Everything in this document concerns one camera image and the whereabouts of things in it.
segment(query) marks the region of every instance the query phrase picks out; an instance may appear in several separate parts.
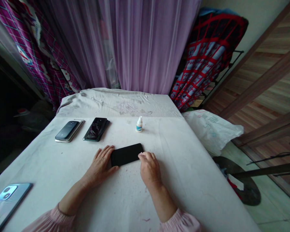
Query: round stand base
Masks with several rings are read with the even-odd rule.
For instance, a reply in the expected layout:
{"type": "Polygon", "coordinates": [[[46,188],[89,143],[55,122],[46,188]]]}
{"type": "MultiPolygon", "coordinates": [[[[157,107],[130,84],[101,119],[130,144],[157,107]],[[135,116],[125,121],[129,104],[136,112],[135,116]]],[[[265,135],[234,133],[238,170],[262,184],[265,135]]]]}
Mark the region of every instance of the round stand base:
{"type": "MultiPolygon", "coordinates": [[[[239,165],[235,162],[229,160],[228,158],[217,156],[213,158],[216,164],[219,164],[221,169],[226,168],[226,173],[238,173],[244,172],[245,170],[242,169],[239,165]]],[[[257,206],[261,203],[261,194],[251,177],[248,178],[241,178],[238,179],[244,184],[244,190],[241,191],[238,188],[234,189],[235,192],[240,196],[243,204],[250,205],[250,206],[257,206]]]]}

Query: small bottle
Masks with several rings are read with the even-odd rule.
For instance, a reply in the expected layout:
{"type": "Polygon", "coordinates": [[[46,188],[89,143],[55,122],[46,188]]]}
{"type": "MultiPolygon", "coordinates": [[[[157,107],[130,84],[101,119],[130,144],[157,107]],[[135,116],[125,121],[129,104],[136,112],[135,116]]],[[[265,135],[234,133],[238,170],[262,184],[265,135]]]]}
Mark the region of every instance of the small bottle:
{"type": "Polygon", "coordinates": [[[138,122],[137,122],[137,124],[136,124],[136,129],[135,129],[135,131],[136,132],[142,132],[142,125],[143,125],[143,121],[142,121],[142,116],[140,116],[139,117],[139,120],[138,120],[138,122]]]}

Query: silver phone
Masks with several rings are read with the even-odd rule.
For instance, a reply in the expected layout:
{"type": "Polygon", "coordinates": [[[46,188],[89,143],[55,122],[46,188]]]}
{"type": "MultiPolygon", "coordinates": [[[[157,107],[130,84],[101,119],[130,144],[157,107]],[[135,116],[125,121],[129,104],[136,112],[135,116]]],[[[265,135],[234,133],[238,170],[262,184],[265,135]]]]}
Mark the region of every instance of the silver phone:
{"type": "Polygon", "coordinates": [[[0,231],[32,185],[32,183],[10,184],[0,193],[0,231]]]}

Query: bottle cap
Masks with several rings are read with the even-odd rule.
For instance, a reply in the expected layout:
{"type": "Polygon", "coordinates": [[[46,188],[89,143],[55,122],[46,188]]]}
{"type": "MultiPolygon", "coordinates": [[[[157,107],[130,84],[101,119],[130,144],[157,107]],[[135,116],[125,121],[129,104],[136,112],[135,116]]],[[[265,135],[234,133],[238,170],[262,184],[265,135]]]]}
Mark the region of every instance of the bottle cap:
{"type": "Polygon", "coordinates": [[[138,124],[142,123],[142,116],[139,117],[138,124]]]}

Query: white bag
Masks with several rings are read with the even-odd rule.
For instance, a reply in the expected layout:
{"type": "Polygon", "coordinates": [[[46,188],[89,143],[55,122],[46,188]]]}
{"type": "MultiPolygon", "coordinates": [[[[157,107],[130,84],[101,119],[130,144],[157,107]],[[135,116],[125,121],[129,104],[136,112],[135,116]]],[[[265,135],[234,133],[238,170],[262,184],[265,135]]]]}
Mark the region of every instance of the white bag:
{"type": "Polygon", "coordinates": [[[206,110],[185,112],[182,115],[206,150],[214,156],[220,156],[228,142],[244,133],[243,126],[233,125],[206,110]]]}

